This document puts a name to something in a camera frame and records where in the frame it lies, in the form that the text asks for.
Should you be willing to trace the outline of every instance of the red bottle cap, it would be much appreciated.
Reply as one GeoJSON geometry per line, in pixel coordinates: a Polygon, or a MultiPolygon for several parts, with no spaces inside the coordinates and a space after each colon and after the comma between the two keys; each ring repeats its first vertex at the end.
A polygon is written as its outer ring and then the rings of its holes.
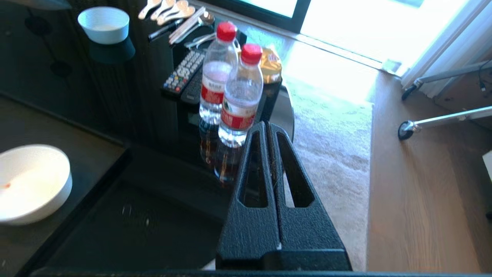
{"type": "Polygon", "coordinates": [[[249,65],[257,65],[260,62],[263,49],[254,43],[246,43],[241,51],[241,61],[249,65]]]}
{"type": "Polygon", "coordinates": [[[220,22],[217,26],[217,38],[222,41],[231,42],[236,37],[238,28],[231,22],[220,22]]]}

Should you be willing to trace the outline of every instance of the beige carpet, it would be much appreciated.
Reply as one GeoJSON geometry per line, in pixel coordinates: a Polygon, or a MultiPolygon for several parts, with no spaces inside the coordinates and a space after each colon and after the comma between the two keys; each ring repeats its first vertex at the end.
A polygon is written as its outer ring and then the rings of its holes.
{"type": "Polygon", "coordinates": [[[356,271],[367,261],[372,104],[354,104],[286,77],[294,147],[356,271]]]}

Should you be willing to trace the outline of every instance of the plastic bottle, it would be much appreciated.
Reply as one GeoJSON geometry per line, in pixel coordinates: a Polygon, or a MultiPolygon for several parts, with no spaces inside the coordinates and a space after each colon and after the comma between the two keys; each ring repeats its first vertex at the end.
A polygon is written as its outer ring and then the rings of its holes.
{"type": "Polygon", "coordinates": [[[241,61],[225,84],[218,136],[229,147],[242,146],[254,123],[263,90],[261,54],[258,44],[245,44],[241,61]]]}
{"type": "Polygon", "coordinates": [[[207,123],[220,122],[225,82],[230,71],[238,64],[234,46],[237,28],[231,22],[221,22],[217,27],[217,38],[210,44],[203,61],[200,117],[207,123]]]}

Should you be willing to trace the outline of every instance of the white bowl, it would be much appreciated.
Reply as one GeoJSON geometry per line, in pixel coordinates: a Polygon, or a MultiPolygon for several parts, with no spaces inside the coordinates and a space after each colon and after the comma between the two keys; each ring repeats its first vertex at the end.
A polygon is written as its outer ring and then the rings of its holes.
{"type": "Polygon", "coordinates": [[[23,225],[39,221],[65,203],[72,190],[68,157],[42,144],[0,154],[0,223],[23,225]]]}
{"type": "Polygon", "coordinates": [[[130,17],[117,8],[89,8],[81,12],[77,20],[89,39],[100,44],[115,44],[128,36],[130,17]]]}

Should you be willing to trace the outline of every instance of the red bottle label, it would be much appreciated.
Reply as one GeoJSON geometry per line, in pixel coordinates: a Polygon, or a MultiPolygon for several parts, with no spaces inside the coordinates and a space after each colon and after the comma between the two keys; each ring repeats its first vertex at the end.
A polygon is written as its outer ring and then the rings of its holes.
{"type": "Polygon", "coordinates": [[[213,104],[220,104],[224,98],[225,83],[216,82],[205,75],[202,77],[202,98],[213,104]]]}
{"type": "Polygon", "coordinates": [[[232,129],[244,130],[251,127],[256,116],[258,105],[241,107],[232,104],[224,98],[220,118],[232,129]]]}

